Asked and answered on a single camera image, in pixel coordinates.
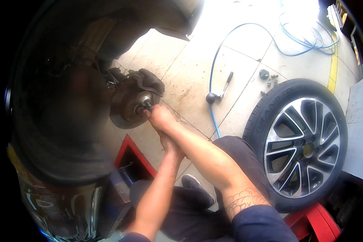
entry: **wheel center bore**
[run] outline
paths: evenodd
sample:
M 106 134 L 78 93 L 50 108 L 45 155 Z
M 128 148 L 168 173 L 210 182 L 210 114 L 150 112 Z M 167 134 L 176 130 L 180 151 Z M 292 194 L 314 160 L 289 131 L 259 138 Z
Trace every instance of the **wheel center bore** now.
M 310 158 L 315 150 L 315 146 L 312 143 L 307 143 L 303 148 L 303 155 L 306 158 Z

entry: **tiled floor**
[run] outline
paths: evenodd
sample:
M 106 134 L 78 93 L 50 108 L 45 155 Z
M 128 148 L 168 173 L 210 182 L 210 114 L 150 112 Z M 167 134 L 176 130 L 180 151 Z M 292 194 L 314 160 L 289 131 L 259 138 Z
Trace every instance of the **tiled floor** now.
M 152 29 L 116 60 L 115 66 L 122 67 L 122 71 L 146 68 L 155 73 L 166 86 L 161 104 L 167 105 L 186 128 L 207 140 L 215 140 L 217 135 L 205 96 L 208 93 L 213 57 L 223 37 L 239 24 L 256 22 L 274 35 L 282 51 L 296 53 L 305 49 L 282 32 L 278 16 L 283 9 L 279 1 L 267 2 L 268 5 L 261 4 L 261 1 L 206 1 L 202 17 L 189 36 L 189 42 L 162 35 Z M 334 94 L 346 112 L 349 89 L 359 80 L 360 69 L 349 40 L 340 31 L 339 34 L 338 75 Z M 330 41 L 328 33 L 322 35 Z M 260 27 L 246 25 L 234 31 L 224 42 L 213 73 L 212 89 L 220 91 L 229 73 L 234 72 L 223 101 L 213 105 L 222 136 L 242 136 L 247 119 L 261 98 L 260 91 L 271 89 L 267 87 L 266 80 L 259 77 L 261 69 L 278 74 L 278 82 L 309 78 L 327 86 L 331 56 L 318 50 L 296 57 L 284 56 Z M 117 127 L 112 130 L 111 126 L 108 122 L 112 131 L 109 136 L 115 135 L 116 138 L 109 143 L 110 146 L 118 149 L 122 139 L 129 134 L 152 166 L 159 168 L 164 151 L 150 123 L 146 122 L 131 130 Z M 180 166 L 176 185 L 181 184 L 180 177 L 184 173 L 197 176 L 203 187 L 215 194 L 213 186 L 187 159 Z

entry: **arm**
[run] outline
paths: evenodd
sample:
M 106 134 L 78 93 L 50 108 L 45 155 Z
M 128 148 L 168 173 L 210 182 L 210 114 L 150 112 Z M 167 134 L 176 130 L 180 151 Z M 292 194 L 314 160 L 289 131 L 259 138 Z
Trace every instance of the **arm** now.
M 139 233 L 154 241 L 171 204 L 172 191 L 183 151 L 167 135 L 159 133 L 165 155 L 155 179 L 137 206 L 136 221 L 130 232 Z
M 152 126 L 169 135 L 203 177 L 222 193 L 230 220 L 250 206 L 270 205 L 228 154 L 184 128 L 165 106 L 155 105 L 152 113 L 145 113 Z

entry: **sleeve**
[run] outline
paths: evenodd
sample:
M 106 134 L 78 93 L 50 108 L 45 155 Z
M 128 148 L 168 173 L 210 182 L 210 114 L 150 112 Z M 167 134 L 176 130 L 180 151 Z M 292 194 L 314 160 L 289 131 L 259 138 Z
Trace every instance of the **sleeve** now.
M 127 233 L 119 242 L 150 242 L 150 240 L 139 233 Z
M 298 241 L 280 214 L 268 205 L 255 205 L 240 211 L 232 221 L 237 242 Z

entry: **air hose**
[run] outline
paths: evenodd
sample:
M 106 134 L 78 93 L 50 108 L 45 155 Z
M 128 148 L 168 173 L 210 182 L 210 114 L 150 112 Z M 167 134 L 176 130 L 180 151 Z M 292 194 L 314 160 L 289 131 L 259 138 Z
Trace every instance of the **air hose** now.
M 299 55 L 302 55 L 302 54 L 305 54 L 306 52 L 308 52 L 308 51 L 310 51 L 310 50 L 313 50 L 313 49 L 317 49 L 317 50 L 321 50 L 321 49 L 325 49 L 325 48 L 330 48 L 330 47 L 332 47 L 332 46 L 334 46 L 335 44 L 337 44 L 337 42 L 339 41 L 339 39 L 340 39 L 340 36 L 339 36 L 339 33 L 338 32 L 336 32 L 336 35 L 337 35 L 337 40 L 334 42 L 333 41 L 333 38 L 332 38 L 332 35 L 330 34 L 329 36 L 330 36 L 330 38 L 331 38 L 331 40 L 332 40 L 332 44 L 330 44 L 330 45 L 328 45 L 328 46 L 324 46 L 324 41 L 323 41 L 323 38 L 322 38 L 322 36 L 321 36 L 321 34 L 314 28 L 314 27 L 311 27 L 312 29 L 311 29 L 311 32 L 312 32 L 312 35 L 314 36 L 314 38 L 315 38 L 315 42 L 312 44 L 312 43 L 310 43 L 310 42 L 308 42 L 308 41 L 301 41 L 301 40 L 299 40 L 298 38 L 296 38 L 295 36 L 293 36 L 292 34 L 290 34 L 287 30 L 286 30 L 286 28 L 285 28 L 285 26 L 287 25 L 287 24 L 289 24 L 289 23 L 282 23 L 281 22 L 281 16 L 283 15 L 283 14 L 285 14 L 285 12 L 284 13 L 281 13 L 280 14 L 280 26 L 281 26 L 281 29 L 282 29 L 282 31 L 291 39 L 291 40 L 293 40 L 293 41 L 295 41 L 296 43 L 298 43 L 298 44 L 300 44 L 300 45 L 303 45 L 303 46 L 305 46 L 305 47 L 307 47 L 308 49 L 306 49 L 305 51 L 302 51 L 302 52 L 300 52 L 300 53 L 296 53 L 296 54 L 286 54 L 286 53 L 284 53 L 283 51 L 281 51 L 281 49 L 278 47 L 278 45 L 277 45 L 277 43 L 276 43 L 276 41 L 274 40 L 274 37 L 271 35 L 271 33 L 264 27 L 264 26 L 262 26 L 262 25 L 260 25 L 260 24 L 256 24 L 256 23 L 244 23 L 244 24 L 241 24 L 241 25 L 238 25 L 237 27 L 235 27 L 233 30 L 231 30 L 227 35 L 226 35 L 226 37 L 224 37 L 224 39 L 222 40 L 222 42 L 221 42 L 221 44 L 219 45 L 219 47 L 218 47 L 218 50 L 216 51 L 216 53 L 215 53 L 215 57 L 214 57 L 214 60 L 213 60 L 213 65 L 212 65 L 212 67 L 211 67 L 211 74 L 210 74 L 210 85 L 209 85 L 209 92 L 211 93 L 211 83 L 212 83 L 212 81 L 213 81 L 213 72 L 214 72 L 214 65 L 215 65 L 215 60 L 216 60 L 216 57 L 218 56 L 218 53 L 219 53 L 219 50 L 221 49 L 221 47 L 222 47 L 222 45 L 223 45 L 223 42 L 226 40 L 226 38 L 234 31 L 234 30 L 236 30 L 237 28 L 239 28 L 239 27 L 241 27 L 241 26 L 243 26 L 243 25 L 247 25 L 247 24 L 254 24 L 254 25 L 258 25 L 258 26 L 260 26 L 260 27 L 262 27 L 264 30 L 266 30 L 266 32 L 270 35 L 270 37 L 272 38 L 272 40 L 273 40 L 273 42 L 275 43 L 275 45 L 277 46 L 277 49 L 278 49 L 278 51 L 281 53 L 281 54 L 283 54 L 283 55 L 285 55 L 285 56 L 299 56 Z M 317 22 L 326 32 L 328 32 L 327 31 L 327 29 L 322 25 L 322 24 L 320 24 L 319 22 Z M 316 44 L 317 44 L 317 41 L 320 41 L 321 42 L 321 45 L 319 45 L 319 46 L 317 46 Z M 328 55 L 333 55 L 334 53 L 335 53 L 335 51 L 336 51 L 336 47 L 334 48 L 334 50 L 332 51 L 332 52 L 330 52 L 330 53 L 327 53 L 327 52 L 324 52 L 324 51 L 322 51 L 323 53 L 325 53 L 325 54 L 328 54 Z M 215 129 L 216 129 L 216 133 L 218 134 L 218 138 L 220 138 L 221 137 L 221 135 L 220 135 L 220 133 L 219 133 L 219 129 L 218 129 L 218 125 L 216 124 L 216 121 L 215 121 L 215 117 L 214 117 L 214 112 L 213 112 L 213 105 L 212 104 L 210 104 L 210 110 L 211 110 L 211 117 L 212 117 L 212 119 L 213 119 L 213 122 L 214 122 L 214 126 L 215 126 Z

